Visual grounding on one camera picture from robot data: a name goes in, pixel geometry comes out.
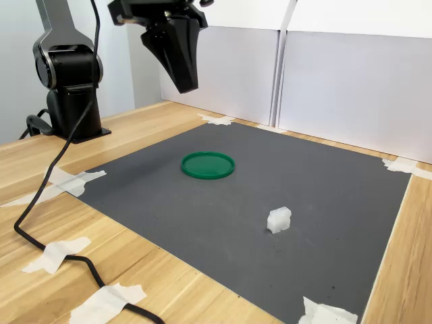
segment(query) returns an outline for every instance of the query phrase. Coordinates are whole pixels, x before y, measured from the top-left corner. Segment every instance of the white tape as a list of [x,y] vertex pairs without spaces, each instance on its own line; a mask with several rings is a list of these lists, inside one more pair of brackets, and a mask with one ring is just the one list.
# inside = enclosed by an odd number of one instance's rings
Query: white tape
[[234,117],[230,117],[230,116],[223,116],[220,118],[216,118],[216,117],[206,116],[201,113],[199,113],[198,115],[202,117],[202,120],[207,120],[208,124],[215,124],[215,125],[231,125],[231,121],[235,119]]
[[84,304],[70,313],[70,324],[103,324],[120,314],[127,304],[136,304],[146,298],[141,285],[123,287],[119,283],[104,286]]
[[58,241],[47,245],[43,254],[34,262],[23,268],[22,272],[32,273],[40,269],[45,269],[47,273],[54,274],[64,258],[68,254],[76,254],[84,250],[91,241],[88,238],[77,238],[73,241]]
[[356,324],[357,315],[351,314],[342,308],[324,304],[317,304],[303,297],[305,315],[298,324]]
[[[54,198],[65,191],[69,192],[75,197],[79,197],[84,193],[85,183],[97,179],[101,176],[104,176],[105,174],[107,174],[105,171],[99,171],[93,173],[81,172],[77,175],[73,175],[73,174],[69,174],[68,172],[58,167],[54,167],[53,172],[49,177],[49,181],[52,183],[52,185],[46,187],[42,191],[42,194],[39,197],[38,201],[36,202],[36,205],[40,204],[43,201]],[[0,207],[28,204],[30,201],[32,201],[35,194],[36,193],[33,192],[31,194],[28,194],[27,196],[11,201]]]
[[432,180],[432,172],[418,168],[417,161],[398,157],[395,161],[383,159],[384,166],[390,171],[412,173],[417,177]]
[[259,128],[260,130],[268,130],[270,132],[278,133],[278,134],[282,134],[282,133],[286,132],[286,130],[281,130],[280,128],[274,128],[274,127],[266,126],[266,125],[258,125],[256,128]]

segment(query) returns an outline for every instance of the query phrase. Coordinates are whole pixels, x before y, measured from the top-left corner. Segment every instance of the white panel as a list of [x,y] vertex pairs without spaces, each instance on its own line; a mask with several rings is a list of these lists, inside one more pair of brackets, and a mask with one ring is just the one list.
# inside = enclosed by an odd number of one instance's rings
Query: white panel
[[301,0],[288,30],[432,38],[432,1]]
[[279,30],[290,0],[215,0],[209,7],[197,8],[206,15],[209,26]]
[[223,27],[201,31],[199,89],[180,94],[161,67],[162,97],[269,125],[277,34],[275,30]]
[[432,163],[432,40],[289,32],[279,127]]

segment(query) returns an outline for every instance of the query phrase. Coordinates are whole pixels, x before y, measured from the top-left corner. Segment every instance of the gray mat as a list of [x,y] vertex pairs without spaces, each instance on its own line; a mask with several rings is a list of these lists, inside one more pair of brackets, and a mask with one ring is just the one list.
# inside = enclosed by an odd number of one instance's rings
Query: gray mat
[[[236,161],[221,180],[184,175],[194,151]],[[278,319],[303,296],[359,316],[410,175],[381,159],[240,124],[205,124],[91,171],[79,198]],[[266,230],[269,211],[291,227]]]

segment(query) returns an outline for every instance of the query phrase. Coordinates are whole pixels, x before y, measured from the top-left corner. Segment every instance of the white block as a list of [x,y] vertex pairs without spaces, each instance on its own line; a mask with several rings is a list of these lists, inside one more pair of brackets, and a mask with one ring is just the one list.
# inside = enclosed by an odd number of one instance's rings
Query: white block
[[277,233],[290,227],[291,210],[286,207],[278,208],[270,212],[267,218],[267,228],[271,233]]

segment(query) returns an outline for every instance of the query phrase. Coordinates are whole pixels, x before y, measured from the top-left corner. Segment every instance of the masking tape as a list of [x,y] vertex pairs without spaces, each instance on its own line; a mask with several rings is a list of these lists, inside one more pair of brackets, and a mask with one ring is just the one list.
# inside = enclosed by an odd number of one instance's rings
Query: masking tape
[[127,303],[136,304],[146,298],[141,285],[103,286],[70,314],[70,324],[102,324],[120,314]]
[[208,124],[215,124],[215,125],[231,125],[231,121],[235,119],[234,117],[230,117],[230,116],[223,116],[220,118],[216,118],[216,117],[206,116],[201,113],[199,113],[198,115],[202,117],[202,120],[207,120]]
[[[52,183],[52,185],[46,187],[42,191],[42,194],[36,202],[36,205],[40,204],[43,201],[54,198],[65,191],[69,192],[75,197],[79,197],[84,193],[85,183],[104,176],[105,174],[107,174],[105,171],[99,171],[93,173],[81,172],[77,175],[72,175],[58,167],[54,167],[53,172],[49,177],[49,181]],[[31,194],[28,194],[27,196],[11,201],[0,207],[28,204],[30,203],[30,201],[32,201],[35,194],[36,193],[33,192]]]
[[282,133],[286,132],[286,130],[281,130],[280,128],[274,128],[274,127],[266,126],[266,125],[258,125],[256,128],[259,128],[260,130],[268,130],[270,132],[278,133],[278,134],[282,134]]
[[45,269],[47,273],[54,274],[64,258],[68,254],[76,254],[84,250],[91,241],[88,238],[77,238],[73,241],[58,241],[47,245],[43,254],[34,262],[23,268],[22,272],[32,273],[40,269]]
[[305,315],[298,324],[356,324],[357,315],[351,314],[342,308],[324,304],[317,304],[303,297]]
[[405,173],[412,173],[417,177],[432,180],[432,172],[425,171],[418,168],[417,161],[398,157],[395,161],[383,159],[384,166],[390,171],[401,171]]

